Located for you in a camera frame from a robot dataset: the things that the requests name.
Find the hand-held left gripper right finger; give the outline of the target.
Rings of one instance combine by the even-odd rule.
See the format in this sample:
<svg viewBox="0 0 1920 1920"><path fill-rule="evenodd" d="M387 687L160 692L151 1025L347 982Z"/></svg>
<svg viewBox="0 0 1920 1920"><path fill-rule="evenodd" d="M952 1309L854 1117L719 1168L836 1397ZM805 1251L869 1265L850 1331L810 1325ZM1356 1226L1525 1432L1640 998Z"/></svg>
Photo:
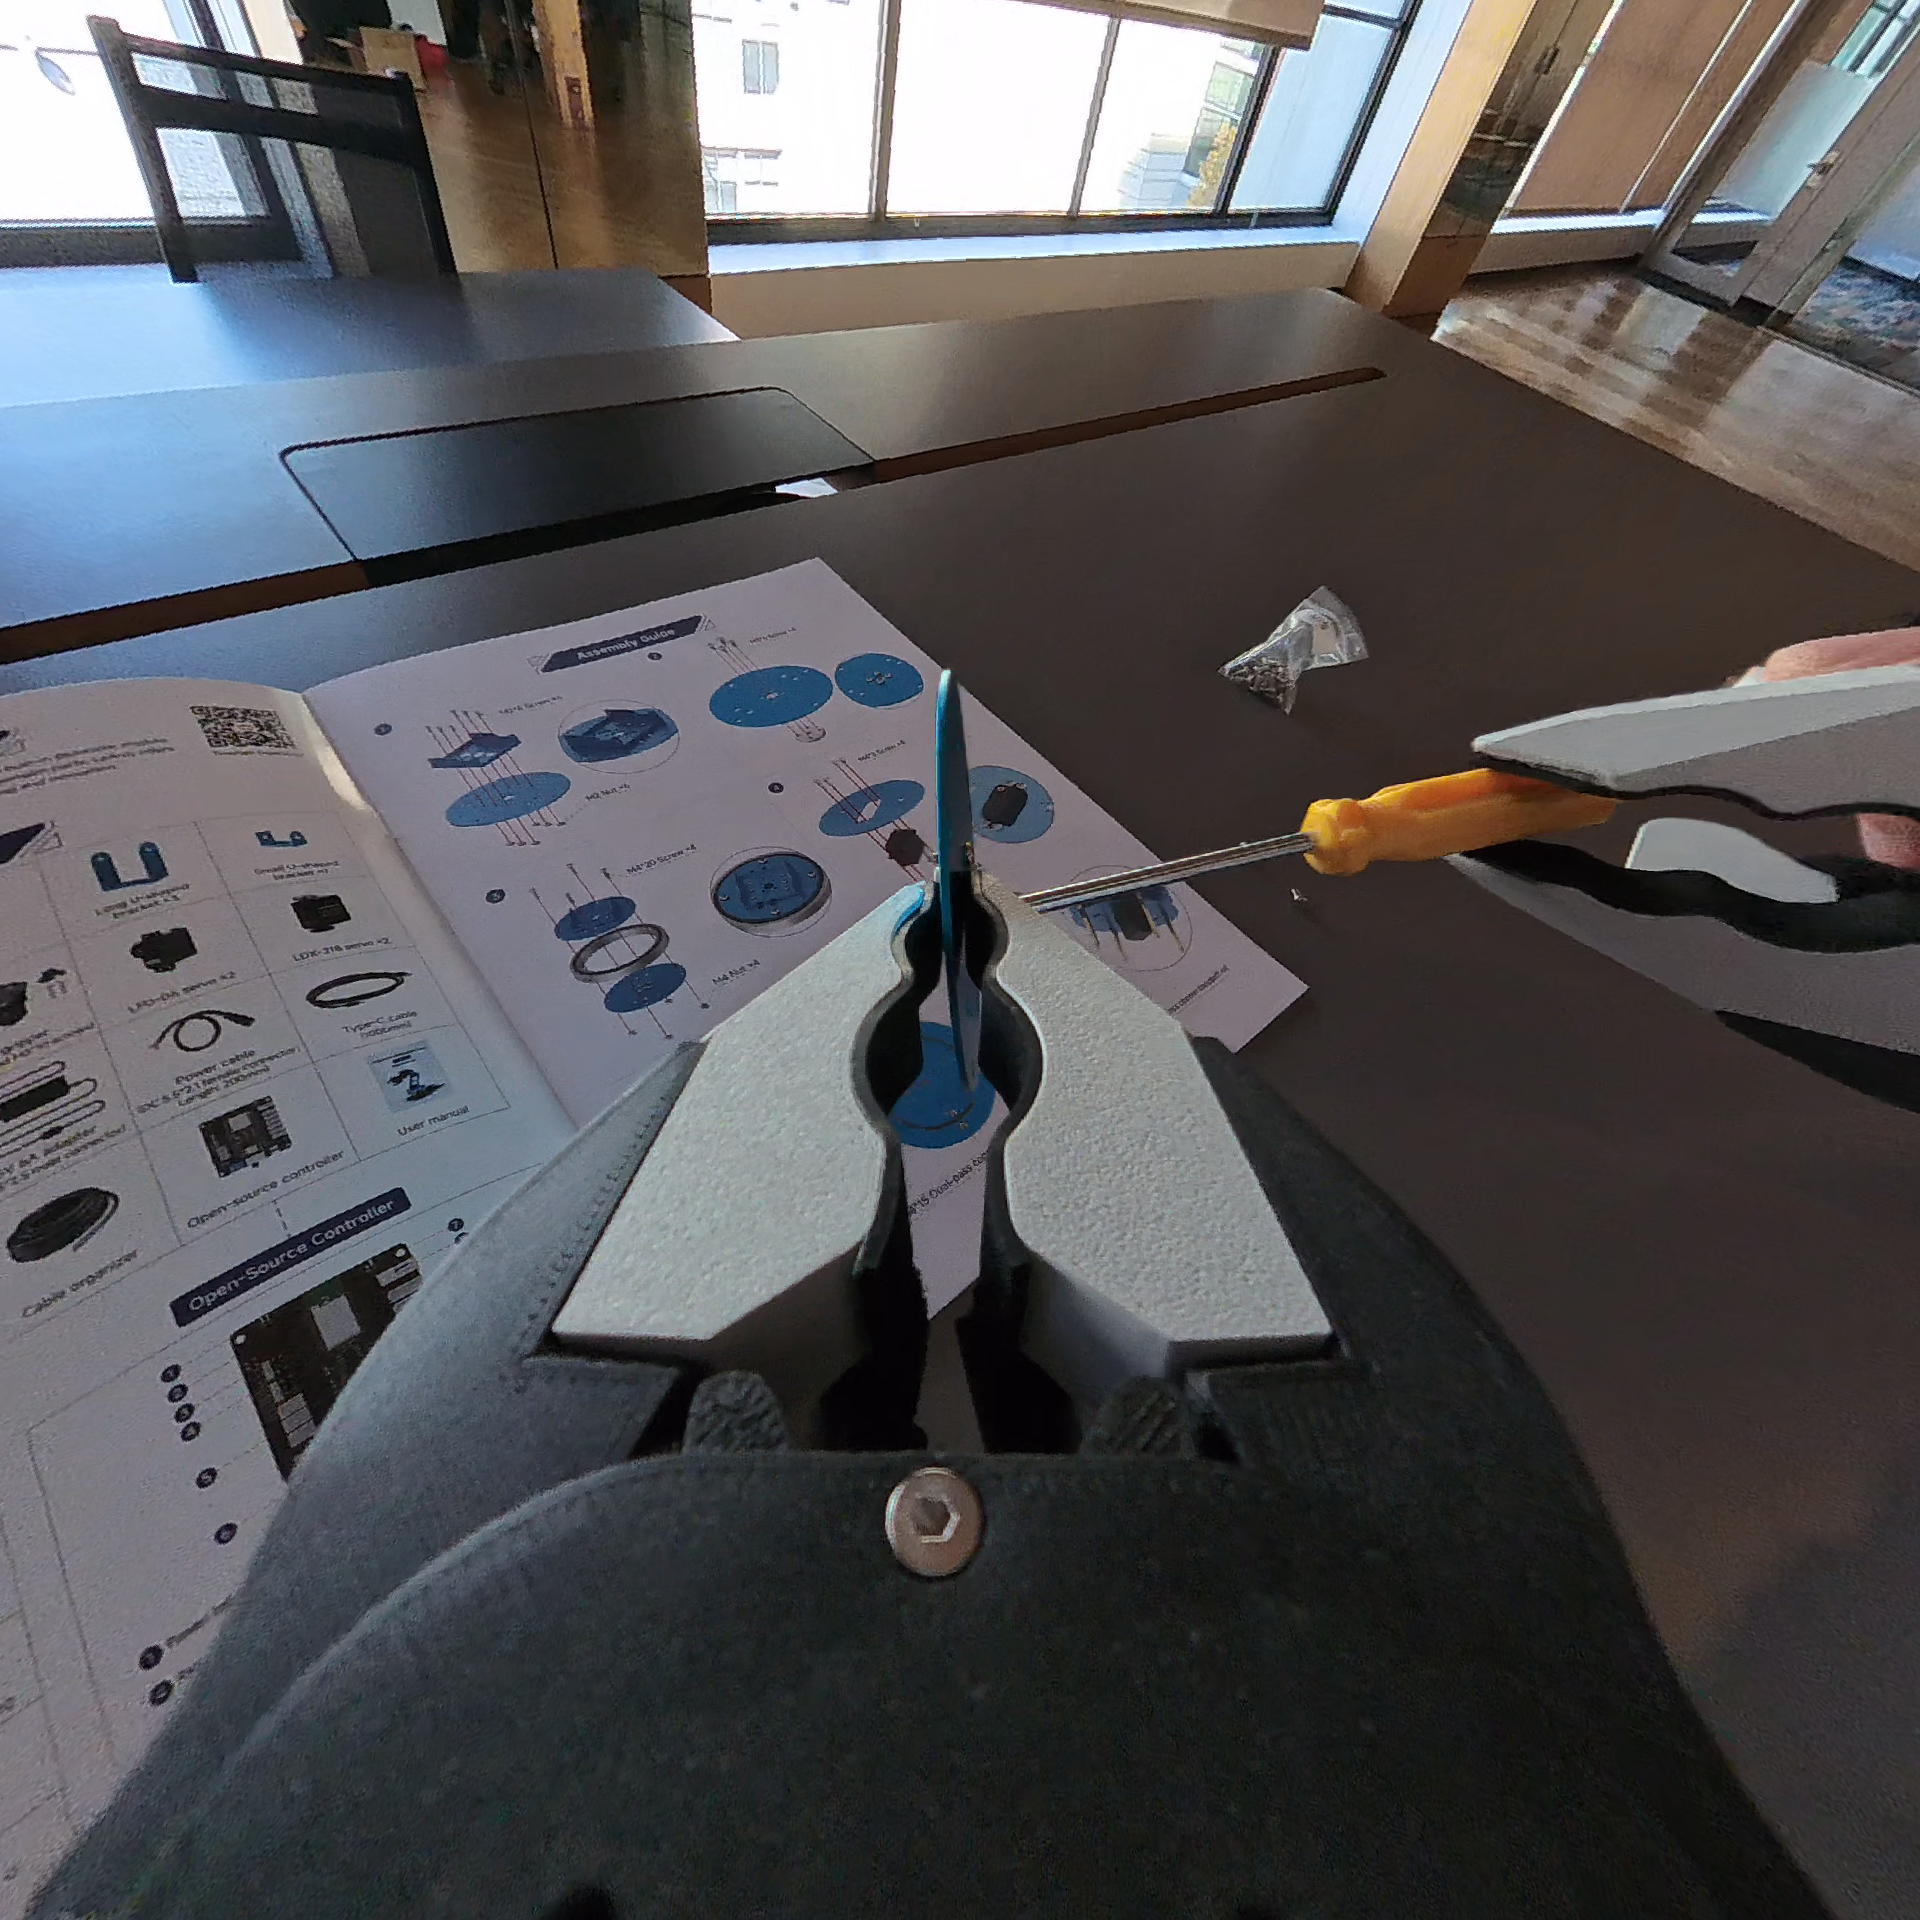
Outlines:
<svg viewBox="0 0 1920 1920"><path fill-rule="evenodd" d="M1082 1412L1131 1376L1320 1356L1327 1314L1182 1021L1000 879L972 896L1016 1347Z"/></svg>

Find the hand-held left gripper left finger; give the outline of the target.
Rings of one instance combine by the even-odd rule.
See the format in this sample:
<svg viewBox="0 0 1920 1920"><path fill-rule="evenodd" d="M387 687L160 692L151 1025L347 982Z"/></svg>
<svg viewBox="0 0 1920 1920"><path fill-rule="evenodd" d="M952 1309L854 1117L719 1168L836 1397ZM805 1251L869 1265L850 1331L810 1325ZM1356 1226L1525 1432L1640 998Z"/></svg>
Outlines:
<svg viewBox="0 0 1920 1920"><path fill-rule="evenodd" d="M916 1412L928 1290L901 1134L941 955L933 888L902 888L721 1021L559 1309L589 1356L754 1371L811 1412L861 1364Z"/></svg>

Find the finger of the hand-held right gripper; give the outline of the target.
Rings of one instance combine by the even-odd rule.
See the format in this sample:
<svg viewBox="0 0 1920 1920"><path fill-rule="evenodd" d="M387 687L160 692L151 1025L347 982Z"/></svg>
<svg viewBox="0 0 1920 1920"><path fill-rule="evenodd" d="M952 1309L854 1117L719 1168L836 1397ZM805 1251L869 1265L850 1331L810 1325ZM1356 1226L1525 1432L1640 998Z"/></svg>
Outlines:
<svg viewBox="0 0 1920 1920"><path fill-rule="evenodd" d="M1771 819L1915 815L1915 667L1598 706L1474 739L1487 765L1598 796L1723 796Z"/></svg>
<svg viewBox="0 0 1920 1920"><path fill-rule="evenodd" d="M1452 872L1790 1060L1915 1060L1915 872L1705 819L1648 819L1626 867L1525 839Z"/></svg>

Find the yellow handled screwdriver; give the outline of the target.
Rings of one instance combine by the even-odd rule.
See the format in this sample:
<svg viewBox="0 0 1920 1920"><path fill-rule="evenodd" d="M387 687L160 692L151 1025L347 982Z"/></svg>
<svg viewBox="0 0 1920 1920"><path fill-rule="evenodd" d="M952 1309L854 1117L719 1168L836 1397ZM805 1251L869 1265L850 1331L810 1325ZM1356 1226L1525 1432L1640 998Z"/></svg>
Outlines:
<svg viewBox="0 0 1920 1920"><path fill-rule="evenodd" d="M1617 814L1617 806L1619 800L1612 796L1592 796L1581 791L1478 765L1447 777L1387 786L1368 800L1317 800L1293 836L1024 891L1024 905L1055 910L1143 883L1191 879L1293 853L1308 859L1320 877L1356 877L1383 860L1433 860L1547 831L1598 829Z"/></svg>

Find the small blue round plate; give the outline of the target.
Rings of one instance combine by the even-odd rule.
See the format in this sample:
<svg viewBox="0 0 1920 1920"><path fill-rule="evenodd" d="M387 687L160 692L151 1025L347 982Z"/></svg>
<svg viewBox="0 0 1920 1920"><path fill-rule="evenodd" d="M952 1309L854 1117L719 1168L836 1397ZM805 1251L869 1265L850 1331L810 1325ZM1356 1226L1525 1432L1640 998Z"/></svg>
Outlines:
<svg viewBox="0 0 1920 1920"><path fill-rule="evenodd" d="M983 968L995 953L995 921L974 896L972 763L963 692L952 671L938 681L933 755L938 931L949 987L949 1041L963 1089L974 1089L983 1060Z"/></svg>

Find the grey desk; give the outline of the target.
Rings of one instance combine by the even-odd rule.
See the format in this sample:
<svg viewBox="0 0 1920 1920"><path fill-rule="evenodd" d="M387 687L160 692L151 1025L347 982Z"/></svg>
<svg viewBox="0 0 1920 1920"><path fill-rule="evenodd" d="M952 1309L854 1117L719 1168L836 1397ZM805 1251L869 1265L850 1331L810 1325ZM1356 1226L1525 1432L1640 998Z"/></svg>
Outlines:
<svg viewBox="0 0 1920 1920"><path fill-rule="evenodd" d="M4 410L4 659L1387 375L1326 290Z"/></svg>
<svg viewBox="0 0 1920 1920"><path fill-rule="evenodd" d="M1915 576L1451 349L1339 392L4 667L276 687L825 559L1151 849L1482 733L1904 628ZM1308 591L1370 655L1225 685ZM1287 879L1315 907L1293 910ZM1555 1397L1656 1626L1839 1915L1915 1915L1915 1117L1451 870L1234 872L1260 1072Z"/></svg>

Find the person's right hand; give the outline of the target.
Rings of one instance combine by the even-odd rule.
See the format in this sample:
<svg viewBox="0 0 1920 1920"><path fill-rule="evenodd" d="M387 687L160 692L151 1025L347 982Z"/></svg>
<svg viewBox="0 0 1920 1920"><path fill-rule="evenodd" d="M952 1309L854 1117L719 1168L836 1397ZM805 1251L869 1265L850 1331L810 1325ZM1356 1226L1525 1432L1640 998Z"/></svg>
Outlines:
<svg viewBox="0 0 1920 1920"><path fill-rule="evenodd" d="M1786 685L1812 676L1837 676L1860 667L1912 667L1915 663L1915 628L1882 629L1882 635L1850 635L1850 638L1812 638L1786 650L1769 653L1755 663L1742 685ZM1890 870L1915 872L1915 819L1860 814L1860 853L1882 860Z"/></svg>

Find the printed instruction booklet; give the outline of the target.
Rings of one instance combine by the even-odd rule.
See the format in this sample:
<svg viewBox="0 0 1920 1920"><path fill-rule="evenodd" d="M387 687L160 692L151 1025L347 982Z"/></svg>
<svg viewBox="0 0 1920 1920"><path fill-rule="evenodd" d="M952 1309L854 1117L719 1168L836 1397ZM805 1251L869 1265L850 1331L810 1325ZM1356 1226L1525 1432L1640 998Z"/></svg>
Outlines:
<svg viewBox="0 0 1920 1920"><path fill-rule="evenodd" d="M71 1829L19 1915L1339 1906L1258 1428L1360 1338L1347 1177L1234 1056L1301 982L1182 879L1143 972L1040 913L1202 1056L1320 1356L1082 1412L1016 1347L941 955L890 1099L917 1408L559 1345L706 1037L938 907L938 681L802 561L313 692L4 698L4 1766L46 1774L4 1839ZM963 733L974 879L1124 872L968 692Z"/></svg>

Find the small clear plastic bag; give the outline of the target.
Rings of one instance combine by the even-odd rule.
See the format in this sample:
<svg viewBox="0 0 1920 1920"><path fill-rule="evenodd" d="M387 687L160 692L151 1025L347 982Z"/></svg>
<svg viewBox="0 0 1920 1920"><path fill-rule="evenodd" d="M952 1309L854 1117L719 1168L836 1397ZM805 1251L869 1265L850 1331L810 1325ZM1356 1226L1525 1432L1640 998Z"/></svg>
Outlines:
<svg viewBox="0 0 1920 1920"><path fill-rule="evenodd" d="M1320 667L1368 659L1360 616L1331 591L1308 591L1258 650L1225 659L1217 676L1260 701L1293 712L1301 681Z"/></svg>

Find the light wooden column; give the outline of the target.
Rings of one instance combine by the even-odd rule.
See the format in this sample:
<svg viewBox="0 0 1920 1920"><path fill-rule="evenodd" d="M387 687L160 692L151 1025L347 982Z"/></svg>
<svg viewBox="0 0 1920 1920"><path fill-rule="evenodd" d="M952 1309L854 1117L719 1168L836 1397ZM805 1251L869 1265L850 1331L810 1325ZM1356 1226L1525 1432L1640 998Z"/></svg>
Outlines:
<svg viewBox="0 0 1920 1920"><path fill-rule="evenodd" d="M1538 4L1469 4L1442 60L1387 200L1360 246L1342 297L1432 337L1464 290L1495 211L1469 184L1469 147L1501 96L1518 77L1514 51Z"/></svg>

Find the window with roller blinds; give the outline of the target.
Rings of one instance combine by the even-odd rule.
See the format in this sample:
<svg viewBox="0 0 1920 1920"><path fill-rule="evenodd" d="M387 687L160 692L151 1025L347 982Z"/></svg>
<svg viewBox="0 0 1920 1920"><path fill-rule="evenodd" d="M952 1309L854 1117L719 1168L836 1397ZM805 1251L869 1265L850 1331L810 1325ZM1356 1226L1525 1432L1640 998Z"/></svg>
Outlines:
<svg viewBox="0 0 1920 1920"><path fill-rule="evenodd" d="M719 243L1327 223L1415 4L1298 51L1055 4L694 4Z"/></svg>

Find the large glass window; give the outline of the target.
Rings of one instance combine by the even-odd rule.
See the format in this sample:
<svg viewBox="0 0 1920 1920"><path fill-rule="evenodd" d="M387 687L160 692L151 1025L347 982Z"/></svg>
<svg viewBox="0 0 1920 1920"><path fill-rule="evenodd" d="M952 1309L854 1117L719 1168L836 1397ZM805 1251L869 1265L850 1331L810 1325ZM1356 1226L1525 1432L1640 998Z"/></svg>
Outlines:
<svg viewBox="0 0 1920 1920"><path fill-rule="evenodd" d="M4 266L160 258L90 17L160 41L300 58L288 4L4 4Z"/></svg>

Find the black frame chair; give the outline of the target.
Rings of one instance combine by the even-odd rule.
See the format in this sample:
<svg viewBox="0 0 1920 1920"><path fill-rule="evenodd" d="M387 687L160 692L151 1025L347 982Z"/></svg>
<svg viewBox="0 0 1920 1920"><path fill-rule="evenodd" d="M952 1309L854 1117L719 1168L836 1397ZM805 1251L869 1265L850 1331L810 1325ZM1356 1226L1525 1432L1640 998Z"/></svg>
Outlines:
<svg viewBox="0 0 1920 1920"><path fill-rule="evenodd" d="M252 263L453 277L415 101L396 77L281 65L86 18L176 281Z"/></svg>

